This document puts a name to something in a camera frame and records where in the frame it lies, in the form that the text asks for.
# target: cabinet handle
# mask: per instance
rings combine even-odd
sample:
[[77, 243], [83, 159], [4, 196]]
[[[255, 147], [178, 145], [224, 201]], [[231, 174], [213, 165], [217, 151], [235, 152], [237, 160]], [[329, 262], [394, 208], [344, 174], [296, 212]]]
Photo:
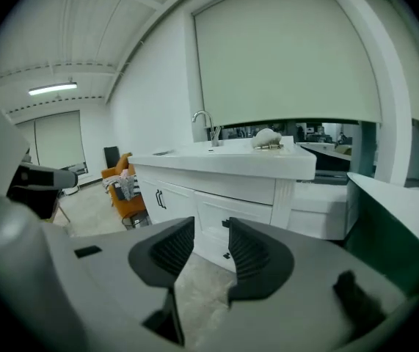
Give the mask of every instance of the cabinet handle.
[[157, 205], [159, 205], [160, 207], [162, 207], [162, 205], [160, 203], [160, 199], [159, 199], [159, 192], [160, 191], [157, 189], [157, 192], [156, 192]]
[[162, 198], [161, 197], [162, 197], [162, 191], [160, 191], [160, 194], [159, 194], [160, 206], [162, 206], [166, 210], [167, 207], [165, 207], [164, 203], [162, 202]]

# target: floor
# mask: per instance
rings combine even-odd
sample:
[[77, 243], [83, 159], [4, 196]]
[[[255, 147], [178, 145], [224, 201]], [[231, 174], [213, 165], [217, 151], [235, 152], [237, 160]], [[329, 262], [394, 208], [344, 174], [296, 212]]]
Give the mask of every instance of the floor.
[[[101, 183], [61, 198], [60, 205], [70, 223], [60, 210], [54, 223], [63, 226], [72, 238], [126, 230]], [[186, 349], [196, 351], [222, 322], [228, 312], [227, 291], [235, 280], [234, 273], [196, 254], [190, 256], [175, 283]]]

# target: roller blind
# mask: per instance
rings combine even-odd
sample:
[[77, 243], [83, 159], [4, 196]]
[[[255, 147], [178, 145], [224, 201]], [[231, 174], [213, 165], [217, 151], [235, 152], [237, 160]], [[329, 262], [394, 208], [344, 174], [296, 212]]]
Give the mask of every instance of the roller blind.
[[390, 0], [366, 0], [384, 25], [404, 70], [413, 119], [419, 120], [419, 50]]
[[34, 138], [34, 121], [22, 122], [17, 125], [23, 137], [30, 143], [30, 156], [32, 157], [32, 163], [38, 165], [38, 157], [36, 154], [36, 142]]
[[60, 169], [85, 162], [78, 112], [42, 117], [35, 124], [41, 166]]
[[371, 64], [334, 0], [224, 0], [195, 23], [204, 107], [217, 125], [381, 121]]

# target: ceiling light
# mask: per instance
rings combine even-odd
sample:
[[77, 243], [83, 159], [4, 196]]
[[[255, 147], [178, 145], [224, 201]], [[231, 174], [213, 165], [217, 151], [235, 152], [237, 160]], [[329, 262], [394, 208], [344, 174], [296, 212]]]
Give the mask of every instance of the ceiling light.
[[28, 93], [30, 95], [44, 94], [45, 92], [67, 90], [67, 89], [77, 89], [77, 82], [67, 82], [65, 84], [55, 84], [49, 86], [35, 87], [30, 89]]

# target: white sink counter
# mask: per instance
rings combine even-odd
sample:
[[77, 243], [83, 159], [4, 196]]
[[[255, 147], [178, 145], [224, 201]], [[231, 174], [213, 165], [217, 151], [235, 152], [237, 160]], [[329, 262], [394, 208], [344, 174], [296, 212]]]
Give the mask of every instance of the white sink counter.
[[250, 139], [221, 141], [222, 146], [218, 147], [212, 147], [210, 142], [197, 142], [165, 155], [130, 156], [128, 161], [143, 166], [226, 175], [312, 180], [316, 157], [294, 144], [291, 136], [284, 136], [281, 143], [284, 147], [280, 149], [256, 150]]

